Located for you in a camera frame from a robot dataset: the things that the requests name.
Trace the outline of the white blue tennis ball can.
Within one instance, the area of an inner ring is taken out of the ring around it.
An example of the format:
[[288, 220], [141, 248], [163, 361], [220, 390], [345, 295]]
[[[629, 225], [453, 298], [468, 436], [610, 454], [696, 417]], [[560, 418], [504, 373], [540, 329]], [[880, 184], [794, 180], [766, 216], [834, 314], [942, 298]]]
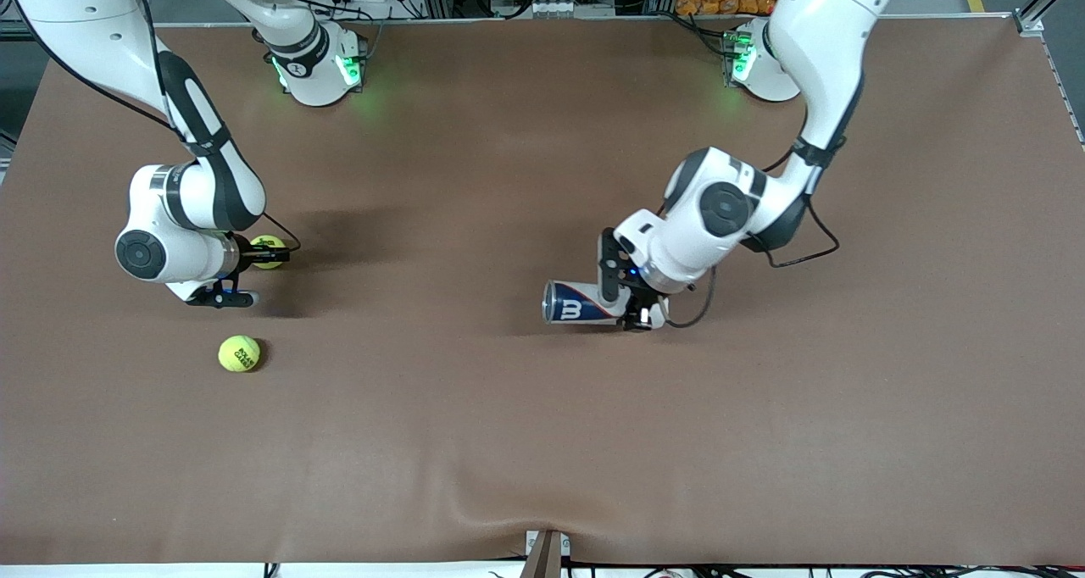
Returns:
[[620, 284], [620, 301], [604, 303], [597, 283], [548, 281], [542, 291], [542, 320], [556, 325], [611, 325], [624, 330], [631, 288]]

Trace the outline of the aluminium corner profile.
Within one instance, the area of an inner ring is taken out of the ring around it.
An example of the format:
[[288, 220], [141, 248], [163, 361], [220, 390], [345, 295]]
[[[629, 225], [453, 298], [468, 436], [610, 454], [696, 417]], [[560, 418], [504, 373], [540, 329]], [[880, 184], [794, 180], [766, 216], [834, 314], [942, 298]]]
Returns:
[[1023, 7], [1014, 8], [1016, 33], [1022, 37], [1041, 37], [1043, 15], [1050, 11], [1058, 0], [1027, 0]]

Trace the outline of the yellow tennis ball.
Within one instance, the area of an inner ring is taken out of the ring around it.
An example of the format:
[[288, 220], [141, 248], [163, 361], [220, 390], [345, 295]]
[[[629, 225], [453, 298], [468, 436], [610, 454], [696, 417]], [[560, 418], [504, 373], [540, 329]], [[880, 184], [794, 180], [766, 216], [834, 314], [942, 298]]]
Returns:
[[220, 367], [227, 372], [251, 372], [259, 365], [261, 349], [254, 338], [237, 335], [225, 339], [217, 351]]
[[[275, 235], [260, 235], [253, 237], [252, 241], [248, 242], [248, 245], [255, 248], [286, 248], [286, 243], [283, 241], [283, 239]], [[261, 262], [253, 262], [252, 266], [253, 268], [260, 270], [275, 270], [278, 269], [279, 266], [282, 264], [283, 264], [282, 261], [275, 261], [275, 262], [261, 261]]]

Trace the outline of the brown table mat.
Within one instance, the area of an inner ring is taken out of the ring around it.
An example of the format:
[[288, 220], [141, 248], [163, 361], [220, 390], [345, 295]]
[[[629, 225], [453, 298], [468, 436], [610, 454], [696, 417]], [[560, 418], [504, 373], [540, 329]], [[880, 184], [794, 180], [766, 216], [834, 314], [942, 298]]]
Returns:
[[[784, 152], [663, 21], [393, 25], [309, 110], [241, 27], [163, 29], [303, 249], [187, 307], [125, 275], [166, 130], [46, 70], [0, 187], [0, 565], [502, 558], [1085, 565], [1085, 152], [1009, 20], [885, 20], [814, 198], [690, 330], [546, 325], [714, 145]], [[259, 343], [227, 372], [232, 336]]]

